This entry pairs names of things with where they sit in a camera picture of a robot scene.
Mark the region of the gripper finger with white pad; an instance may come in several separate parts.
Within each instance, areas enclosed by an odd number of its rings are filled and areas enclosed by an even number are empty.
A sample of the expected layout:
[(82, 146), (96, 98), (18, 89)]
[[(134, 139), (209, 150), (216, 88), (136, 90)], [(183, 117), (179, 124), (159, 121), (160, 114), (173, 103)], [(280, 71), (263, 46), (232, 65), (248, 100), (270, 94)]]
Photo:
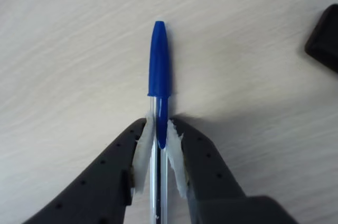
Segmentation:
[(148, 113), (26, 223), (123, 223), (133, 193), (144, 189), (153, 134), (154, 118)]
[(183, 137), (192, 223), (296, 223), (274, 199), (247, 196), (207, 136), (178, 117), (172, 121)]

